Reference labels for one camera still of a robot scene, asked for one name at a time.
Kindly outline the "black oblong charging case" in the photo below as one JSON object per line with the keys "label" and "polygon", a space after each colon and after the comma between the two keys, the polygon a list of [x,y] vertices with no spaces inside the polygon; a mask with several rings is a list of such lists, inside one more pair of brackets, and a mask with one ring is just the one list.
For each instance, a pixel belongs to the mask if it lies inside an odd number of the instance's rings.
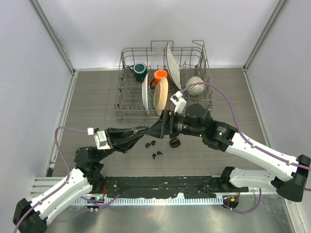
{"label": "black oblong charging case", "polygon": [[148,126],[138,126],[134,127],[132,129],[132,134],[137,135],[137,134],[145,134],[145,132],[149,129]]}

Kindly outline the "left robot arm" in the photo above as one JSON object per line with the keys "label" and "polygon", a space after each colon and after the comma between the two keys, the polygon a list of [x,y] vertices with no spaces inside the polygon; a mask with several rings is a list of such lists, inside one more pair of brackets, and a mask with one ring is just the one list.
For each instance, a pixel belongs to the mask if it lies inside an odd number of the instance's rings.
{"label": "left robot arm", "polygon": [[100,193],[105,185],[101,160],[114,152],[127,153],[148,130],[147,126],[117,129],[87,128],[84,133],[94,137],[94,147],[78,148],[75,168],[43,194],[31,201],[20,200],[15,209],[14,232],[43,233],[47,226],[72,202],[92,192]]}

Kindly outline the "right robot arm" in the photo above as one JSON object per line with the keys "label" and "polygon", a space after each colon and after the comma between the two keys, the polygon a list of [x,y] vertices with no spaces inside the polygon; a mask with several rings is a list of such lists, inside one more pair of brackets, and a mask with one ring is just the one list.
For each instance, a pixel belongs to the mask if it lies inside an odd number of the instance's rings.
{"label": "right robot arm", "polygon": [[301,202],[308,179],[311,159],[308,156],[286,155],[246,136],[239,129],[214,120],[209,110],[200,104],[186,108],[185,115],[163,110],[158,121],[146,134],[162,139],[180,134],[199,137],[209,148],[240,156],[262,167],[262,170],[242,170],[226,167],[219,180],[226,192],[235,187],[256,187],[276,191],[281,197]]}

